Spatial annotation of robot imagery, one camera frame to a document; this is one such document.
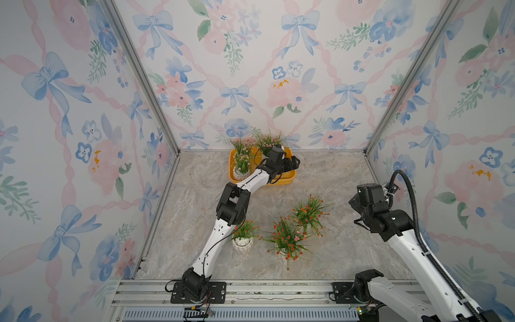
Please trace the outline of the pink gypsophila pot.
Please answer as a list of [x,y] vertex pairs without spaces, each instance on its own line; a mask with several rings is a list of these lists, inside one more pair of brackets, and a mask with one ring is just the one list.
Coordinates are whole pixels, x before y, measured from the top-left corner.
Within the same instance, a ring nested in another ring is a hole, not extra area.
[[250,175],[250,153],[236,152],[233,158],[233,177],[236,181],[243,181]]
[[237,138],[236,140],[231,140],[230,142],[233,145],[233,149],[235,150],[234,157],[250,156],[252,154],[254,144],[251,140]]
[[253,128],[251,136],[255,140],[255,147],[265,157],[269,157],[273,147],[277,145],[282,146],[284,143],[282,133],[279,133],[277,136],[272,135],[270,132],[268,134],[264,134],[261,129],[257,129],[257,127]]

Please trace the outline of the yellow plastic storage box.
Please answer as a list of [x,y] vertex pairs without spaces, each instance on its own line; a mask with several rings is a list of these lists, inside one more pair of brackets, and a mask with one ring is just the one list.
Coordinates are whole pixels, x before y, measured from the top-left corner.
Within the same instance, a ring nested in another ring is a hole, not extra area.
[[[286,146],[284,146],[284,151],[286,152],[286,157],[291,158],[294,156],[292,150]],[[264,155],[261,153],[261,151],[254,147],[251,150],[250,155],[250,173],[253,173],[256,170],[256,166],[261,163],[264,159]],[[241,182],[241,180],[237,180],[237,177],[234,174],[234,168],[236,166],[236,162],[234,161],[234,156],[236,155],[236,150],[233,149],[230,152],[229,155],[229,166],[228,166],[228,175],[229,180],[235,184]],[[273,182],[276,182],[276,185],[289,185],[291,182],[295,179],[297,175],[297,170],[292,170],[290,172],[284,173],[281,178],[279,178],[279,175],[273,180]]]

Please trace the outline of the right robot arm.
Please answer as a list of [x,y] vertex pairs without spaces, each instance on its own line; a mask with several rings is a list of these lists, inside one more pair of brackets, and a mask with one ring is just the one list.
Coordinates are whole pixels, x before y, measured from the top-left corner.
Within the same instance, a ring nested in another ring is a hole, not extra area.
[[407,321],[499,321],[495,311],[481,307],[456,283],[428,249],[412,218],[403,210],[392,210],[386,196],[380,185],[359,185],[349,202],[360,215],[356,223],[379,234],[395,250],[429,302],[394,286],[376,269],[356,274],[351,298],[384,304]]

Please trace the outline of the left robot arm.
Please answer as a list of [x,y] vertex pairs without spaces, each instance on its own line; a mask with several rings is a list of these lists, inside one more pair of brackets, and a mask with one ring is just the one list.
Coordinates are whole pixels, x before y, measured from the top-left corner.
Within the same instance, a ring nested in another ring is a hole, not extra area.
[[288,157],[282,145],[272,148],[248,178],[235,184],[228,182],[216,207],[216,221],[211,234],[193,265],[182,275],[181,283],[186,294],[200,302],[208,296],[209,281],[214,272],[214,263],[222,247],[241,228],[247,219],[249,201],[259,188],[271,185],[276,178],[297,170],[300,160]]

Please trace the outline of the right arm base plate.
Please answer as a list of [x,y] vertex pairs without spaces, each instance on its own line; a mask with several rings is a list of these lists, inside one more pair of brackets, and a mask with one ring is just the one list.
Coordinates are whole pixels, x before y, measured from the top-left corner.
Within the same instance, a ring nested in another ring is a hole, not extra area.
[[334,282],[331,284],[332,293],[337,304],[350,304],[356,306],[379,305],[380,301],[374,299],[367,288],[367,284],[354,282]]

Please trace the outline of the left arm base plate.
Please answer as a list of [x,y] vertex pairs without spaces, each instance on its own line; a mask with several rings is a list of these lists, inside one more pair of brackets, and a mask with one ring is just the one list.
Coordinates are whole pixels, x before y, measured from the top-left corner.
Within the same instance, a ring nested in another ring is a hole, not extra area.
[[198,290],[188,288],[184,283],[175,283],[170,291],[172,304],[224,304],[227,293],[226,282],[208,282]]

